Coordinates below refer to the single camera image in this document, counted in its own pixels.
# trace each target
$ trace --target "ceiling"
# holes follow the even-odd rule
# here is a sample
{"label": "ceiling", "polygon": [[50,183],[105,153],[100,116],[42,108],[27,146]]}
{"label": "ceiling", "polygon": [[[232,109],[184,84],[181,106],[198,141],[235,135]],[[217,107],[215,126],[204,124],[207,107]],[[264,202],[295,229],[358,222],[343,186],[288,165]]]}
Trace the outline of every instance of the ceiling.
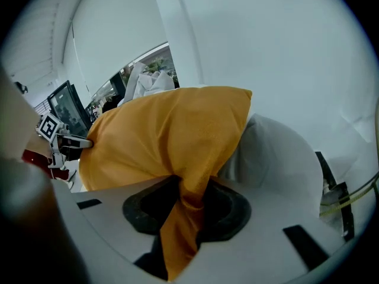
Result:
{"label": "ceiling", "polygon": [[31,0],[9,31],[1,62],[12,81],[31,87],[57,79],[69,27],[81,0]]}

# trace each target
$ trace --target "white panel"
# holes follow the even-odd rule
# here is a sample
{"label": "white panel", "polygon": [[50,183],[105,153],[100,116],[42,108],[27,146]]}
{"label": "white panel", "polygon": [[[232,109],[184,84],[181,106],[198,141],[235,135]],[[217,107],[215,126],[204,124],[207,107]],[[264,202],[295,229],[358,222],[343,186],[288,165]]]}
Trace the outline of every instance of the white panel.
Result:
{"label": "white panel", "polygon": [[[196,71],[208,85],[251,89],[254,110],[321,150],[350,191],[377,171],[378,64],[341,0],[173,1],[157,0],[175,67],[185,70],[179,81]],[[199,68],[185,67],[190,57]],[[360,201],[352,205],[358,232],[374,197]]]}
{"label": "white panel", "polygon": [[65,56],[63,59],[63,69],[58,71],[61,79],[68,79],[71,84],[75,85],[76,92],[78,93],[79,99],[85,108],[91,101],[91,96],[87,90],[86,84],[83,80],[79,63],[76,58],[75,48],[73,45],[72,32],[69,32],[65,48]]}
{"label": "white panel", "polygon": [[53,33],[53,67],[59,67],[65,54],[65,43],[72,18],[81,0],[61,0],[58,6]]}
{"label": "white panel", "polygon": [[82,0],[73,28],[91,95],[123,66],[166,42],[155,0]]}
{"label": "white panel", "polygon": [[57,85],[60,86],[63,83],[65,83],[67,80],[69,80],[68,75],[67,75],[67,70],[65,66],[62,63],[59,63],[57,65]]}

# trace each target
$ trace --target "black slot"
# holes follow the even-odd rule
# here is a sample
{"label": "black slot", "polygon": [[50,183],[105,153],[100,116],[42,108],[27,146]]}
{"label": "black slot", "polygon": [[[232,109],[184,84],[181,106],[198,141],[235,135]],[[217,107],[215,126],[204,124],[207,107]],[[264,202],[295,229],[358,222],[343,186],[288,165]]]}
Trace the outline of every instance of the black slot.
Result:
{"label": "black slot", "polygon": [[[339,199],[342,199],[343,197],[349,195],[348,187],[346,185],[346,182],[343,182],[341,184],[338,184],[337,187],[339,187],[342,191],[341,196]],[[347,197],[345,200],[340,201],[340,204],[343,204],[345,202],[348,202],[350,200],[350,197]],[[349,241],[354,238],[354,216],[351,211],[351,205],[345,206],[341,208],[341,215],[342,215],[342,224],[343,224],[343,238],[345,241]]]}
{"label": "black slot", "polygon": [[324,179],[327,181],[329,188],[330,189],[334,188],[337,185],[336,180],[333,176],[332,171],[330,170],[328,163],[326,162],[324,156],[322,155],[321,151],[316,151],[316,156],[319,159],[319,163],[322,169],[322,175]]}
{"label": "black slot", "polygon": [[100,200],[91,199],[91,200],[87,200],[87,201],[78,202],[76,204],[78,205],[79,209],[82,210],[82,209],[85,209],[85,208],[89,208],[89,207],[92,207],[92,206],[99,205],[101,203],[102,202]]}
{"label": "black slot", "polygon": [[290,239],[309,271],[329,257],[300,225],[284,228],[283,232]]}

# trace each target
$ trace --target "white fabric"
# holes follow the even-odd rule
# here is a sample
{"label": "white fabric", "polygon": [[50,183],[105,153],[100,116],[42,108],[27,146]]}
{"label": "white fabric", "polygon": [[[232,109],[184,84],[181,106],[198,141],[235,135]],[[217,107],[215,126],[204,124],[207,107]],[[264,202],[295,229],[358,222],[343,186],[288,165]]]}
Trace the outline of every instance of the white fabric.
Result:
{"label": "white fabric", "polygon": [[300,135],[277,121],[253,115],[219,176],[278,193],[319,217],[323,175],[317,156]]}
{"label": "white fabric", "polygon": [[126,90],[125,90],[125,96],[124,99],[122,100],[123,103],[128,102],[130,100],[133,100],[133,95],[137,87],[137,81],[139,79],[140,74],[143,72],[145,69],[146,64],[142,62],[137,62],[133,70],[130,73],[128,84],[126,85]]}
{"label": "white fabric", "polygon": [[174,82],[167,73],[155,72],[153,75],[142,73],[137,81],[133,99],[173,89],[175,89]]}

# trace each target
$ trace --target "white surface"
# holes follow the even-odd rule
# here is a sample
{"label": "white surface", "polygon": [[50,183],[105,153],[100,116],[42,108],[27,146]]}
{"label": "white surface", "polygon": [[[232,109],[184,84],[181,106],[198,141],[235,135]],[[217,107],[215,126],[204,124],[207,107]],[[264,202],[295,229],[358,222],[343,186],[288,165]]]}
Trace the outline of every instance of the white surface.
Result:
{"label": "white surface", "polygon": [[104,241],[79,210],[66,184],[58,180],[52,182],[62,219],[80,252],[90,283],[164,283],[136,267]]}
{"label": "white surface", "polygon": [[166,42],[155,0],[82,0],[73,29],[91,95],[122,67]]}
{"label": "white surface", "polygon": [[[180,83],[253,90],[254,110],[322,151],[350,191],[377,171],[378,63],[341,0],[157,3]],[[373,207],[372,195],[352,205],[356,233]]]}
{"label": "white surface", "polygon": [[319,217],[323,188],[319,160],[301,136],[272,119],[258,114],[250,119],[218,177],[275,192]]}
{"label": "white surface", "polygon": [[27,86],[28,93],[24,94],[23,97],[32,107],[36,107],[39,103],[45,101],[58,86],[56,79],[34,82]]}
{"label": "white surface", "polygon": [[61,0],[54,21],[53,34],[53,67],[58,70],[63,63],[66,39],[70,30],[72,18],[81,0]]}
{"label": "white surface", "polygon": [[343,246],[341,236],[288,199],[247,184],[227,186],[247,197],[250,220],[229,241],[203,243],[175,283],[279,284],[305,275],[306,265],[282,231],[294,225],[301,225],[329,255]]}
{"label": "white surface", "polygon": [[154,95],[155,93],[175,89],[172,78],[165,72],[155,72],[153,75],[140,74],[133,99]]}
{"label": "white surface", "polygon": [[101,201],[102,204],[83,209],[82,213],[108,245],[127,260],[135,262],[143,254],[151,251],[155,237],[138,233],[125,219],[123,205],[131,195],[151,187],[162,179],[163,177],[159,177],[137,184],[76,193],[72,196],[77,203],[90,199]]}
{"label": "white surface", "polygon": [[85,108],[91,101],[91,96],[87,90],[83,77],[81,75],[81,70],[79,67],[78,60],[75,54],[75,48],[73,45],[72,32],[69,32],[67,36],[65,58],[63,61],[65,74],[67,79],[71,84],[75,85],[76,92],[78,93],[79,99]]}
{"label": "white surface", "polygon": [[65,66],[63,65],[63,62],[58,65],[57,71],[58,71],[57,82],[59,85],[65,83],[67,80],[69,80],[69,78],[67,76],[67,71],[66,71]]}

